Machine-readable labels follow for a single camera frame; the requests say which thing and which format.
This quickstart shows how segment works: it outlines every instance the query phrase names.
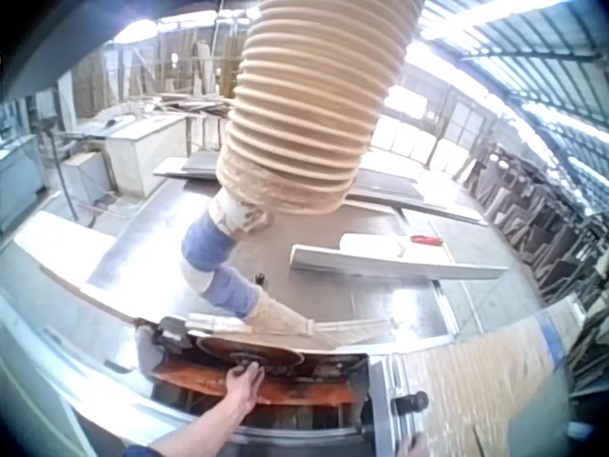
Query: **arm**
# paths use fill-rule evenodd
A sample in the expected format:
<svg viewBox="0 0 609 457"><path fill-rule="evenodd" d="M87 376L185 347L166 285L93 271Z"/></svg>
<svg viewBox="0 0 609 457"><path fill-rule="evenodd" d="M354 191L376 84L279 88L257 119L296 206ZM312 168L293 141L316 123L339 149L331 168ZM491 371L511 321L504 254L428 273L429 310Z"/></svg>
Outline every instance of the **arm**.
<svg viewBox="0 0 609 457"><path fill-rule="evenodd" d="M226 376L226 397L188 426L176 430L150 445L166 457L213 457L230 435L256 406L258 389L265 373L252 363L243 374L234 368Z"/></svg>

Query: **flexible ribbed hose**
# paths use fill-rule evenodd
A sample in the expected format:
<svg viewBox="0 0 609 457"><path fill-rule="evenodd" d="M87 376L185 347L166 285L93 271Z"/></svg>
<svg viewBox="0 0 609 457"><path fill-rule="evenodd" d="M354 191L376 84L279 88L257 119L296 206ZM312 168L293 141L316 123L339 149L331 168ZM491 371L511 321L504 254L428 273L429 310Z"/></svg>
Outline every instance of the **flexible ribbed hose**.
<svg viewBox="0 0 609 457"><path fill-rule="evenodd" d="M422 0L264 0L217 175L274 213L336 209L403 68Z"/></svg>

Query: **workshop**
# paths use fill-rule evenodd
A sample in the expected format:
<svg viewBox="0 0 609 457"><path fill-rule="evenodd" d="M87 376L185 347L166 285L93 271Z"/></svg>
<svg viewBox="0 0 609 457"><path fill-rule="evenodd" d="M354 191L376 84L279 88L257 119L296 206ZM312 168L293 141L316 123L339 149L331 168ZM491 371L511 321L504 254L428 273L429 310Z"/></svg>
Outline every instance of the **workshop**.
<svg viewBox="0 0 609 457"><path fill-rule="evenodd" d="M22 452L607 439L600 1L43 3L0 44Z"/></svg>

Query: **hand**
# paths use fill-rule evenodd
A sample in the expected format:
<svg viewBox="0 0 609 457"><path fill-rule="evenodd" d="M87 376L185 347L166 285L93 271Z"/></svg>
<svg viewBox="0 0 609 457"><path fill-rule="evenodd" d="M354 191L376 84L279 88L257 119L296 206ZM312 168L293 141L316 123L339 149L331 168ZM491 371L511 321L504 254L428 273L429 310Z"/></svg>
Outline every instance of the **hand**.
<svg viewBox="0 0 609 457"><path fill-rule="evenodd" d="M427 440L422 433L406 436L400 443L397 457L425 457L429 454Z"/></svg>
<svg viewBox="0 0 609 457"><path fill-rule="evenodd" d="M244 416L256 406L265 369L252 362L247 368L235 367L226 374L226 399Z"/></svg>

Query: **blue hose section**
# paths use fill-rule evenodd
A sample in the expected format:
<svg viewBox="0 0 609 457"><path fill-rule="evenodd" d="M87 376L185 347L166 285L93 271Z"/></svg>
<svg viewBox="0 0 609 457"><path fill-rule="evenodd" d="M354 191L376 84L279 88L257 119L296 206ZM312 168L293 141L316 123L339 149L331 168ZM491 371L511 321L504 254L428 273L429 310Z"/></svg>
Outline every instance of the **blue hose section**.
<svg viewBox="0 0 609 457"><path fill-rule="evenodd" d="M188 228L182 255L199 271L213 271L223 264L237 242L216 227L206 211Z"/></svg>
<svg viewBox="0 0 609 457"><path fill-rule="evenodd" d="M236 245L237 241L216 227L206 211L188 228L182 255L199 271L214 272L203 298L243 319L256 306L259 290L237 269L223 265Z"/></svg>
<svg viewBox="0 0 609 457"><path fill-rule="evenodd" d="M202 296L214 307L227 309L244 319L258 302L258 288L237 269L220 265Z"/></svg>

